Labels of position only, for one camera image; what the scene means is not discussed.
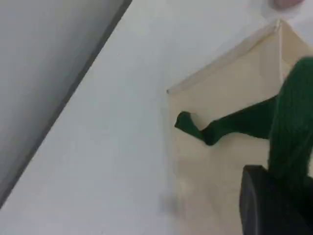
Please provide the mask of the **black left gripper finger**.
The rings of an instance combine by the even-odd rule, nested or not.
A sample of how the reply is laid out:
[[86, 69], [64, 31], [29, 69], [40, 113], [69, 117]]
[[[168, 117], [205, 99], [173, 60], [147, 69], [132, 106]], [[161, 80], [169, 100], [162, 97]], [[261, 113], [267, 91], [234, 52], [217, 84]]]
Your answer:
[[313, 233], [313, 180], [307, 178], [303, 206], [296, 206], [267, 170], [245, 165], [239, 211], [245, 235], [311, 235]]

